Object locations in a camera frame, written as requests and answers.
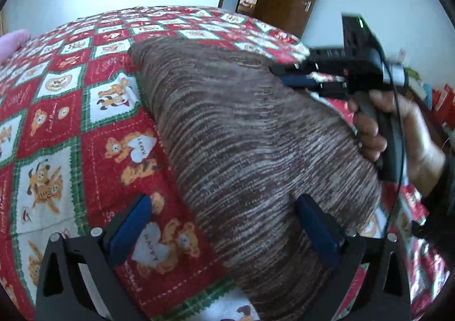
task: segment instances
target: bedspread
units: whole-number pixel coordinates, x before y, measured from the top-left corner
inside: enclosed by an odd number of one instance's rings
[[[74,237],[104,227],[139,192],[151,196],[153,216],[116,271],[145,313],[156,320],[258,319],[179,199],[154,121],[142,107],[127,50],[161,35],[283,63],[308,54],[295,36],[217,8],[136,7],[62,25],[30,40],[0,67],[0,279],[27,319],[34,317],[49,235]],[[344,102],[325,102],[352,122]],[[392,228],[407,249],[416,318],[447,276],[440,256],[410,234],[412,219],[425,220],[419,201],[415,189],[405,187]],[[393,189],[384,186],[364,235],[382,234],[393,202]],[[169,241],[161,242],[164,234],[180,250],[170,252]],[[151,248],[156,255],[145,258]],[[86,269],[84,274],[89,278]],[[340,316],[364,275],[362,268]],[[91,291],[89,279],[87,284]]]

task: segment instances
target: cartoon dog print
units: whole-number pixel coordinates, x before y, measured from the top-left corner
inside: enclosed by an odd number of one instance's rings
[[[172,271],[182,255],[199,258],[199,244],[192,222],[173,218],[164,227],[161,235],[155,222],[149,223],[140,234],[132,259],[137,262],[139,274],[147,278],[154,270],[161,275]]]
[[[65,68],[66,66],[73,66],[77,63],[77,61],[80,59],[80,57],[77,57],[77,56],[72,56],[72,57],[69,57],[63,61],[61,61],[58,65],[58,68],[60,69],[63,69]]]
[[[60,174],[61,167],[57,168],[50,178],[47,178],[48,171],[50,170],[50,165],[45,165],[40,167],[41,163],[38,163],[36,166],[35,173],[32,173],[33,169],[29,171],[29,187],[27,189],[27,194],[32,195],[34,202],[32,209],[36,207],[37,204],[46,203],[52,212],[55,214],[60,214],[60,210],[55,206],[53,200],[61,199],[63,191],[63,178]]]
[[[70,84],[72,79],[73,75],[69,74],[61,77],[54,77],[47,80],[45,87],[49,91],[57,92],[66,88]]]
[[[120,180],[125,185],[129,185],[136,179],[152,176],[159,169],[161,169],[161,167],[158,166],[156,159],[150,158],[144,160],[140,164],[126,167],[120,176]]]
[[[128,79],[122,78],[120,84],[111,85],[109,90],[100,91],[98,93],[99,99],[96,103],[101,104],[101,110],[108,110],[108,107],[119,107],[121,105],[129,106],[129,99],[127,96],[127,87],[129,86]]]
[[[123,96],[118,95],[116,97],[112,97],[108,95],[106,99],[100,99],[96,102],[97,104],[102,104],[101,105],[101,110],[105,111],[108,109],[108,107],[119,107],[121,105],[127,105],[129,106],[129,101],[128,99],[125,99]]]
[[[251,306],[242,306],[237,309],[238,313],[243,313],[243,316],[238,319],[238,321],[255,321],[254,317],[251,315]],[[224,318],[221,321],[235,321],[230,318]]]
[[[41,254],[38,247],[35,244],[33,244],[31,241],[28,241],[28,244],[29,244],[32,252],[35,255],[35,256],[29,255],[29,266],[28,266],[29,275],[30,275],[32,283],[35,286],[38,286],[38,282],[40,280],[40,268],[41,268],[41,264],[43,262],[43,255]]]
[[[44,122],[47,120],[47,113],[41,109],[35,111],[35,116],[33,117],[33,122],[31,123],[30,136],[34,136],[37,129],[39,129]]]
[[[120,84],[116,83],[114,85],[111,85],[111,88],[109,90],[105,91],[100,91],[98,93],[98,97],[107,97],[109,95],[124,95],[126,94],[126,88],[129,86],[129,82],[127,78],[122,78],[120,80]]]
[[[154,138],[155,133],[152,129],[148,129],[145,133],[142,132],[132,132],[126,135],[122,140],[118,141],[115,138],[108,138],[106,143],[106,153],[104,156],[106,158],[113,158],[115,157],[115,162],[120,163],[124,160],[130,152],[133,150],[133,147],[128,145],[132,140],[140,138],[142,135],[147,136],[149,138]]]
[[[6,139],[8,139],[8,141],[11,141],[11,132],[12,131],[13,131],[12,126],[9,126],[8,128],[4,127],[0,131],[0,158],[2,155],[1,145],[6,143]]]

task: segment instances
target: screw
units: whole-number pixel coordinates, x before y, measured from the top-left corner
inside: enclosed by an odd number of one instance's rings
[[[351,238],[353,238],[354,236],[357,235],[357,231],[356,231],[355,229],[352,229],[352,228],[344,229],[344,233],[345,233],[347,236],[351,237]]]
[[[102,233],[103,229],[101,227],[94,227],[92,228],[92,230],[90,230],[90,235],[93,236],[94,238],[101,236]]]
[[[395,235],[394,233],[390,232],[387,234],[387,239],[389,241],[391,241],[392,243],[396,243],[397,242],[397,235]]]
[[[54,232],[53,234],[51,234],[51,236],[49,236],[49,240],[52,242],[56,242],[59,239],[60,239],[60,234],[58,232]]]

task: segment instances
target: blue gripper pad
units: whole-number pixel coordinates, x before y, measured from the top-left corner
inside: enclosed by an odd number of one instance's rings
[[[151,214],[152,201],[144,194],[109,241],[106,258],[109,267],[119,266],[126,261],[143,228],[149,223]]]
[[[316,204],[312,205],[305,195],[297,199],[296,209],[300,226],[307,233],[321,262],[332,269],[338,268],[340,264],[339,246],[322,218],[325,213]]]

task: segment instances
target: brown striped pillow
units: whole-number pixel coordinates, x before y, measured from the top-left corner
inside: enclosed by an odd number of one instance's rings
[[[311,194],[357,229],[379,202],[352,130],[284,87],[257,54],[179,38],[129,54],[196,223],[263,320],[297,319],[329,271],[299,227],[294,197]]]

